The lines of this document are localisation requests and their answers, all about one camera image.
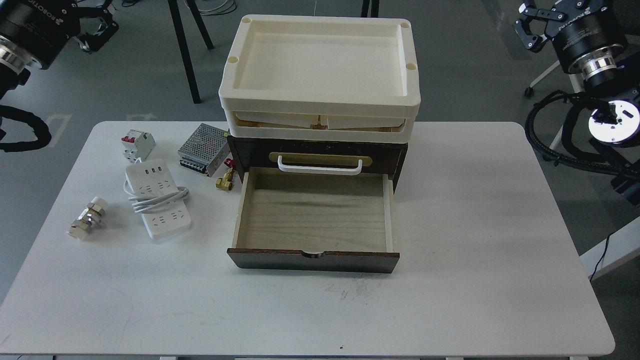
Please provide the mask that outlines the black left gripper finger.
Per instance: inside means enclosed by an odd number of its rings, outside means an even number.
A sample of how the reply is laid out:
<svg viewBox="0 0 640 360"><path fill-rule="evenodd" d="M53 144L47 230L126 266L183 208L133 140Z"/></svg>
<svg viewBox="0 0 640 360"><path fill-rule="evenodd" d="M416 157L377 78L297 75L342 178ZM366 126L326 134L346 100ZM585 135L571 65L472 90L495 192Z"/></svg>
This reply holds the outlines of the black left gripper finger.
<svg viewBox="0 0 640 360"><path fill-rule="evenodd" d="M98 52L118 32L119 25L112 19L100 18L100 25L93 34L85 32L76 36L80 50L92 54Z"/></svg>

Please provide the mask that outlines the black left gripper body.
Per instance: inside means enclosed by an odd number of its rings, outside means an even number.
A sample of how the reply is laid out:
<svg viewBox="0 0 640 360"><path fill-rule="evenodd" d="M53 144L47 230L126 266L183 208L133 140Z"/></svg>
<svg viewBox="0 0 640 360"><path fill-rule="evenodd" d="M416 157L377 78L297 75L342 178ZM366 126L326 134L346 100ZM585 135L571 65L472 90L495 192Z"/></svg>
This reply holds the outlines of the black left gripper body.
<svg viewBox="0 0 640 360"><path fill-rule="evenodd" d="M50 28L50 38L71 38L87 32L81 28L82 19L108 19L108 1L99 0L98 4L91 7L78 5L77 0L54 0L52 3L57 12Z"/></svg>

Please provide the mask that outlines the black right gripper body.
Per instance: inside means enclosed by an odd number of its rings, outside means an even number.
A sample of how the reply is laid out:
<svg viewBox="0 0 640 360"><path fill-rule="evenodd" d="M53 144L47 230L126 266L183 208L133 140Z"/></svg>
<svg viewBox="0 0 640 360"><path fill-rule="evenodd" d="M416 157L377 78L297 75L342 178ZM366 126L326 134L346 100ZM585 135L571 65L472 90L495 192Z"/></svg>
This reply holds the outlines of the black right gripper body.
<svg viewBox="0 0 640 360"><path fill-rule="evenodd" d="M545 35L558 35L571 22L585 13L590 0L558 0L550 10L542 12L546 16Z"/></svg>

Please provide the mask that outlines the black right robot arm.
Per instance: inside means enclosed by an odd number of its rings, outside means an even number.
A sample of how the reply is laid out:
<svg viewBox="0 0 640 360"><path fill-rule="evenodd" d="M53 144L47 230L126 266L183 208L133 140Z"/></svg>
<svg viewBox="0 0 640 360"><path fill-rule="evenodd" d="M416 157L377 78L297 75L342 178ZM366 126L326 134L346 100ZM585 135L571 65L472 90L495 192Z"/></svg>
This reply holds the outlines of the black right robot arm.
<svg viewBox="0 0 640 360"><path fill-rule="evenodd" d="M514 30L526 50L553 45L567 75L580 75L582 89L551 92L530 110L525 136L530 145L555 165L613 176L613 189L639 205L639 162L630 162L617 148L639 145L639 55L617 64L628 46L610 0L557 0L541 9L524 0ZM560 130L566 153L544 144L535 133L535 117L546 105L571 103Z"/></svg>

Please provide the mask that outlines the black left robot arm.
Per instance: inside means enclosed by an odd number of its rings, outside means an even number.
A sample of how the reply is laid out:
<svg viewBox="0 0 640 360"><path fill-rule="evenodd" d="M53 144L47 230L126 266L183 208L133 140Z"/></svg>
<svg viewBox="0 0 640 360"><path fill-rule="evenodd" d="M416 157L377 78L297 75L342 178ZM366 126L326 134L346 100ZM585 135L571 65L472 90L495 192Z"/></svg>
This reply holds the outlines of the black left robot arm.
<svg viewBox="0 0 640 360"><path fill-rule="evenodd" d="M79 7L76 0L0 2L1 96L24 85L29 67L50 68L71 39L86 53L99 51L119 29L110 0Z"/></svg>

